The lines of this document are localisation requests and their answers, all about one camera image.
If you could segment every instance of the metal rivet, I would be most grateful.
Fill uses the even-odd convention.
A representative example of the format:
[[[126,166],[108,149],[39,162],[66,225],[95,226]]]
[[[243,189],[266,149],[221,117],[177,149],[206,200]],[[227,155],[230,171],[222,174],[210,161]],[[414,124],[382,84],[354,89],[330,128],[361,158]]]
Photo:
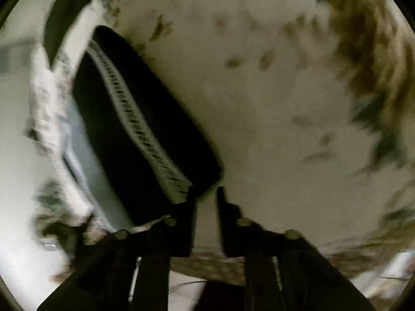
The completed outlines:
[[[236,220],[236,224],[239,227],[247,227],[251,224],[251,220],[248,218],[239,218]]]
[[[117,240],[125,240],[125,239],[127,238],[127,236],[128,236],[128,232],[127,232],[127,231],[125,231],[125,230],[118,230],[118,231],[115,233],[115,238],[116,238]]]
[[[285,232],[285,236],[288,240],[297,240],[301,237],[301,234],[295,229],[290,229]]]
[[[174,227],[177,223],[177,221],[171,217],[168,217],[164,220],[164,223],[167,224],[169,227]]]

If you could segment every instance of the gray fabric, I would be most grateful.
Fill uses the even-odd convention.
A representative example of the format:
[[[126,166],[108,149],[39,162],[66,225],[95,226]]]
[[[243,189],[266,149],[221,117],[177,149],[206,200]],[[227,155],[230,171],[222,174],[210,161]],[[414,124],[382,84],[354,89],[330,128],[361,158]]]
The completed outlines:
[[[69,102],[66,124],[63,125],[67,137],[64,155],[78,186],[88,196],[98,214],[105,216],[113,230],[130,230],[134,225],[88,141],[84,123],[73,99]]]

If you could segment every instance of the black fabric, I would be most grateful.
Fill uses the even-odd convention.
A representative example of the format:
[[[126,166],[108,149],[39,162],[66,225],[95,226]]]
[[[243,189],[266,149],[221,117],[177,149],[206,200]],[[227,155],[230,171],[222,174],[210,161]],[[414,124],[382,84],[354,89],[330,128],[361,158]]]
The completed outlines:
[[[244,287],[208,281],[193,311],[244,311]]]
[[[56,0],[45,26],[44,47],[52,66],[68,29],[91,0]]]
[[[375,311],[352,282],[317,250],[281,250],[277,257],[289,310]]]
[[[122,74],[160,145],[202,195],[222,169],[198,128],[125,39],[105,26],[93,39]]]
[[[93,40],[122,75],[161,147],[192,182],[194,195],[202,195],[222,172],[208,143],[123,38],[99,26]],[[133,224],[141,225],[169,214],[169,199],[120,122],[102,76],[88,53],[80,63],[72,93],[89,143]]]
[[[168,214],[170,201],[118,120],[101,75],[87,54],[76,74],[73,97],[92,148],[131,221],[141,225]]]

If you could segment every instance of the white surface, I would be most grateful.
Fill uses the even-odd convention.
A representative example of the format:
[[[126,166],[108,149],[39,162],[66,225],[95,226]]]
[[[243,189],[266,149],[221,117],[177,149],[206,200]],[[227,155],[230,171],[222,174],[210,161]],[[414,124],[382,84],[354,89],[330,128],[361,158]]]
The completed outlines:
[[[121,0],[120,8],[117,31],[132,45],[146,45],[157,76],[216,147],[225,166],[223,185],[246,217],[277,232],[301,230],[320,247],[378,227],[387,200],[412,174],[392,165],[371,176],[354,175],[369,162],[376,136],[350,123],[352,96],[327,59],[336,38],[326,33],[318,41],[302,33],[308,66],[299,68],[298,46],[281,32],[301,14],[308,21],[317,15],[324,25],[326,5],[315,0]],[[172,33],[151,41],[161,14]],[[218,28],[218,19],[225,25]],[[274,61],[260,71],[261,56],[272,48]],[[241,65],[226,69],[235,55]],[[310,125],[294,124],[296,116]],[[334,135],[332,142],[320,146],[328,133]],[[324,151],[333,157],[305,162]],[[214,225],[215,208],[208,204],[199,210],[198,227]],[[199,245],[217,244],[216,230],[197,230],[203,237]]]
[[[205,283],[179,284],[200,281],[199,278],[189,277],[177,272],[170,272],[170,289],[174,292],[169,294],[169,311],[190,311],[197,300],[200,298]]]
[[[414,259],[414,251],[400,252],[396,254],[389,265],[380,274],[384,278],[407,278],[408,269]]]
[[[38,37],[53,0],[21,0],[0,35],[0,48]],[[0,75],[0,275],[27,311],[35,311],[56,289],[51,277],[63,269],[60,252],[47,252],[35,242],[30,225],[33,195],[51,175],[47,158],[24,135],[29,117],[29,69],[14,50],[12,66]]]

